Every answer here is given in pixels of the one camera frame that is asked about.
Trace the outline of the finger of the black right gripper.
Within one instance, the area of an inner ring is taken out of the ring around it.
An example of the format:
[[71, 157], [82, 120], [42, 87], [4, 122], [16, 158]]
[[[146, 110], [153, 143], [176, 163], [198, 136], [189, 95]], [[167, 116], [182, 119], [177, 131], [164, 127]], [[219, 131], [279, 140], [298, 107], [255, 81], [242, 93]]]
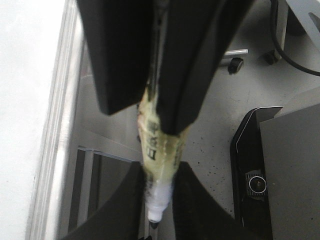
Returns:
[[99, 109], [113, 115], [138, 103], [151, 61], [151, 0], [79, 0]]
[[178, 135], [198, 117], [212, 78], [251, 0], [172, 0], [159, 73], [161, 130]]

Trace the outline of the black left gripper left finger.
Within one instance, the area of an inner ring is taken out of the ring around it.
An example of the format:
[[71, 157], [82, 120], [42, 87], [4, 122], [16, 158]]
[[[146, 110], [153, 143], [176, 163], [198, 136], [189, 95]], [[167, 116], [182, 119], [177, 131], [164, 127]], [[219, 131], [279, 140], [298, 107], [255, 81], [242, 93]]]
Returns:
[[143, 205], [145, 174], [137, 161], [110, 199], [64, 240], [137, 240]]

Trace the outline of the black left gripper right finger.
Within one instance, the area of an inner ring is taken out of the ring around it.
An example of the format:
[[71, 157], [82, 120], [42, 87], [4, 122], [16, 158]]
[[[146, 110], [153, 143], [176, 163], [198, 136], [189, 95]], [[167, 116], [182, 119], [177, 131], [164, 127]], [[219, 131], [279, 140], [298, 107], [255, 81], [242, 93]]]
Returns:
[[175, 175], [172, 212], [177, 240], [255, 239], [213, 199], [185, 161]]

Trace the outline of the black robot base housing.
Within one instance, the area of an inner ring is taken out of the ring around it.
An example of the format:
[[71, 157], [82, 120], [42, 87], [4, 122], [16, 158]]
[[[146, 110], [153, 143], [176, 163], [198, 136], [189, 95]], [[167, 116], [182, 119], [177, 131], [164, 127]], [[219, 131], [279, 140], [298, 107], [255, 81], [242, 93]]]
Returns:
[[261, 240], [320, 237], [320, 106], [258, 107], [230, 144], [235, 220]]

